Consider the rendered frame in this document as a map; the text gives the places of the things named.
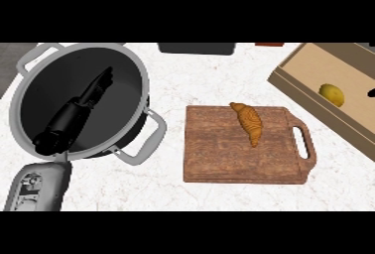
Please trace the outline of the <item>yellow lemon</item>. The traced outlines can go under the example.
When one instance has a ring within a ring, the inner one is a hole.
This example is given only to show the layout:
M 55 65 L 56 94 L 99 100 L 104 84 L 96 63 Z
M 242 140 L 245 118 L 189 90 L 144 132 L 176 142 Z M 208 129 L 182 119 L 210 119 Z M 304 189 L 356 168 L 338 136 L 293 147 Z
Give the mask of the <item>yellow lemon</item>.
M 344 104 L 344 93 L 335 85 L 332 85 L 330 83 L 325 83 L 319 88 L 319 94 L 325 97 L 325 99 L 337 107 L 343 106 L 343 104 Z

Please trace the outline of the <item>cardboard box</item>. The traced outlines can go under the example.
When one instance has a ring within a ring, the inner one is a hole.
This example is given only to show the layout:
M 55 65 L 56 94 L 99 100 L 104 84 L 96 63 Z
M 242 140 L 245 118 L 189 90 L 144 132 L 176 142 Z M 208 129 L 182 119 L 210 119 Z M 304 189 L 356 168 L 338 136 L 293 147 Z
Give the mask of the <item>cardboard box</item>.
M 375 49 L 359 43 L 301 43 L 269 83 L 375 162 Z M 330 83 L 344 93 L 337 107 L 319 94 Z

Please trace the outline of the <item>brown wooden cutting board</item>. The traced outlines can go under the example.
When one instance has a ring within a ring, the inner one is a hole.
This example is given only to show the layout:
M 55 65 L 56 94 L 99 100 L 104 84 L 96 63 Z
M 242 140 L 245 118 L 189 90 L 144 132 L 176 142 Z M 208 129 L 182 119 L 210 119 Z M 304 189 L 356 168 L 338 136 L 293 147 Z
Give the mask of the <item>brown wooden cutting board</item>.
M 316 164 L 309 130 L 284 107 L 259 106 L 260 144 L 253 145 L 228 106 L 188 106 L 183 181 L 301 185 Z

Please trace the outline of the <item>golden brown croissant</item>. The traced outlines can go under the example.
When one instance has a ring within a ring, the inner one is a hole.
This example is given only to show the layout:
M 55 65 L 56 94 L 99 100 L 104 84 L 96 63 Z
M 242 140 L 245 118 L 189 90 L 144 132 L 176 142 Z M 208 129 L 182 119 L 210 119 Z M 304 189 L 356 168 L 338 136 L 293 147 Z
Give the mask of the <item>golden brown croissant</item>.
M 256 108 L 245 103 L 231 103 L 232 109 L 238 113 L 238 119 L 245 132 L 250 135 L 253 147 L 259 146 L 263 135 L 263 121 Z

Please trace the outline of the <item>dark grey appliance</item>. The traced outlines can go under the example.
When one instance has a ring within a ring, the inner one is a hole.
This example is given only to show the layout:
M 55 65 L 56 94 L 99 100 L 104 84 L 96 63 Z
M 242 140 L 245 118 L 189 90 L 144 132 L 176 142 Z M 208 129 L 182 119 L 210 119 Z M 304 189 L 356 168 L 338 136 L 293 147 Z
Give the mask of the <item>dark grey appliance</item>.
M 235 43 L 160 43 L 158 49 L 167 54 L 229 56 L 235 46 Z

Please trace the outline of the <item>grey steel pot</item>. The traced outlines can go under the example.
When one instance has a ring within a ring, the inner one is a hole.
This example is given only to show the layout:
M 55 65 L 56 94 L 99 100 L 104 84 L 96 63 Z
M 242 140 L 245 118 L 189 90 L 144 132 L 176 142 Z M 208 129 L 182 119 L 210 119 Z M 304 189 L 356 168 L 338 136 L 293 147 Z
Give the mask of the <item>grey steel pot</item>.
M 9 124 L 24 150 L 52 161 L 108 154 L 141 165 L 167 124 L 149 108 L 149 78 L 136 53 L 115 43 L 45 43 L 21 57 Z

